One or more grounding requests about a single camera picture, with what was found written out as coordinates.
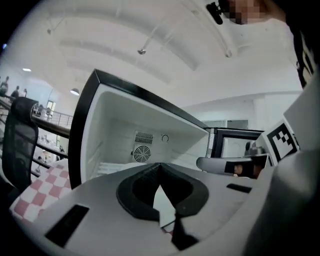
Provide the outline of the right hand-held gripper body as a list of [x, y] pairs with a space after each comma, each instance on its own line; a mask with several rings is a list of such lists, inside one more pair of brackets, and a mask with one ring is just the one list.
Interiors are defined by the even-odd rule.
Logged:
[[320, 76], [315, 74], [283, 119], [256, 140], [276, 166], [286, 156], [320, 149]]

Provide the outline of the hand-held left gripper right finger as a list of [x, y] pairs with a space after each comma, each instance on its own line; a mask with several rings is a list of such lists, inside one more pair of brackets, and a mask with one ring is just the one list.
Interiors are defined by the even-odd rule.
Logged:
[[161, 249], [170, 256], [243, 256], [265, 200], [265, 173], [258, 179], [206, 173], [160, 164], [161, 182], [182, 194], [173, 235]]

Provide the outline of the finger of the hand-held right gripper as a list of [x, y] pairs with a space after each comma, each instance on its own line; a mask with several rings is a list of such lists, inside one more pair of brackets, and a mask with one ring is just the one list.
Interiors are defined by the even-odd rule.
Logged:
[[199, 157], [196, 166], [207, 173], [257, 179], [260, 172], [270, 166], [270, 156], [260, 154], [245, 157]]

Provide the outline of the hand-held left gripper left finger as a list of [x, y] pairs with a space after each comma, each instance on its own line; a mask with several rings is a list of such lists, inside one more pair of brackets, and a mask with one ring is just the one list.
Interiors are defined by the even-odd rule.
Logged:
[[173, 256], [179, 251], [157, 221], [134, 218], [118, 202], [116, 190], [147, 166], [95, 177], [46, 208], [22, 227], [49, 256]]

